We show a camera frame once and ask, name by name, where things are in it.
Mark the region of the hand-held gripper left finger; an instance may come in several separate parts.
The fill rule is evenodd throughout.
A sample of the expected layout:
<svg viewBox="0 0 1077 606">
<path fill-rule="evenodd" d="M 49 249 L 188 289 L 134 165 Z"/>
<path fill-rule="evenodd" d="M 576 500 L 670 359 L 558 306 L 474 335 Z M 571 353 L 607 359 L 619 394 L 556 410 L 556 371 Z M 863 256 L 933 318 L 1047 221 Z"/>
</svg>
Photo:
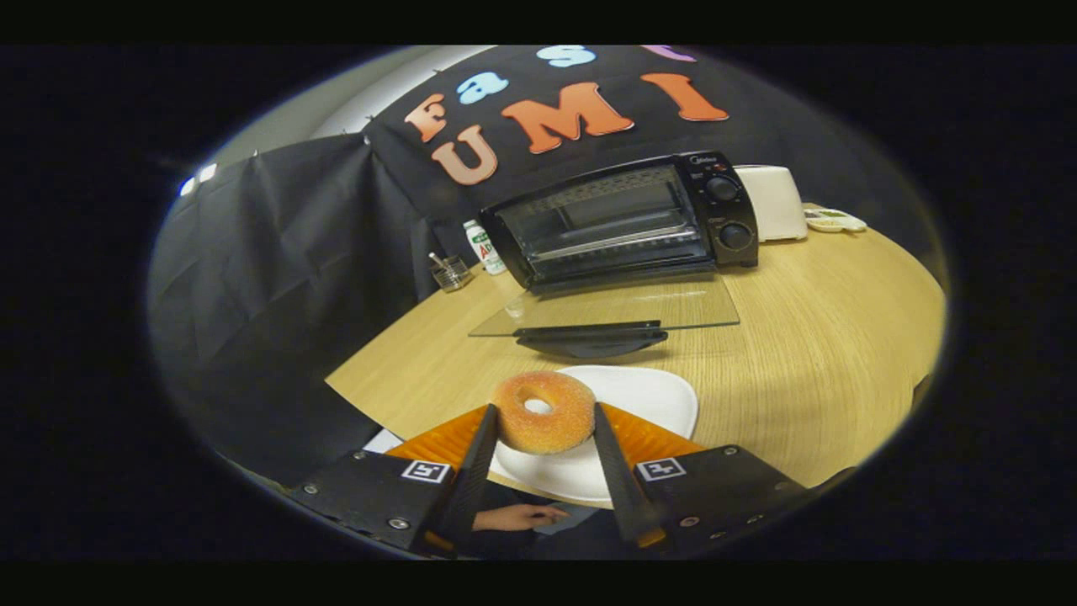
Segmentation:
<svg viewBox="0 0 1077 606">
<path fill-rule="evenodd" d="M 289 498 L 378 547 L 454 556 L 480 511 L 496 425 L 496 407 L 485 404 L 383 454 L 353 451 Z"/>
</svg>

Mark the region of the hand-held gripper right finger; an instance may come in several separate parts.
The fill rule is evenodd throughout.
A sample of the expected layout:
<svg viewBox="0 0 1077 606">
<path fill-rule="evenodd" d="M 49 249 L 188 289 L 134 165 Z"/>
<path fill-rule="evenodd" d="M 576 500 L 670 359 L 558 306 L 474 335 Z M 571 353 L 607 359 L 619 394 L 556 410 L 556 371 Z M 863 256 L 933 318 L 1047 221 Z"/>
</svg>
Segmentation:
<svg viewBox="0 0 1077 606">
<path fill-rule="evenodd" d="M 612 404 L 595 405 L 595 443 L 620 537 L 642 555 L 704 555 L 810 498 L 742 446 L 704 448 Z"/>
</svg>

